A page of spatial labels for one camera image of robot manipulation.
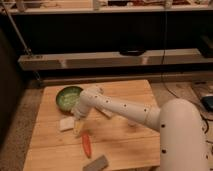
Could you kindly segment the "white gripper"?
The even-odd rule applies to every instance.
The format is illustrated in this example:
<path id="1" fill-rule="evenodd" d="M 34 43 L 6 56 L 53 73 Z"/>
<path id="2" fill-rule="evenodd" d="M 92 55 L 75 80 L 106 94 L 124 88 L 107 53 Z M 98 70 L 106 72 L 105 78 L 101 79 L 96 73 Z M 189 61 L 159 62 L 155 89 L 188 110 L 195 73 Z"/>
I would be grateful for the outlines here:
<path id="1" fill-rule="evenodd" d="M 84 126 L 84 121 L 82 119 L 86 119 L 88 114 L 80 112 L 78 109 L 75 109 L 74 110 L 74 116 L 77 119 L 74 122 L 74 134 L 76 136 L 78 136 L 81 133 L 83 126 Z"/>

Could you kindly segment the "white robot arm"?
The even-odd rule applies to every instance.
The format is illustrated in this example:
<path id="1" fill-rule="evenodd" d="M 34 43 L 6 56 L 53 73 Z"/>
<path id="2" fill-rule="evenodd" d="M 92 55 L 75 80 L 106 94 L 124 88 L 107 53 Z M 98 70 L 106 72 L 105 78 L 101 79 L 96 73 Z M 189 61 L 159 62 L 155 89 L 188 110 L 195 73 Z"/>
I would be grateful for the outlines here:
<path id="1" fill-rule="evenodd" d="M 92 108 L 114 112 L 159 132 L 159 171 L 210 171 L 202 118 L 188 100 L 175 98 L 158 108 L 105 96 L 92 86 L 80 93 L 72 112 L 77 120 L 85 120 Z"/>

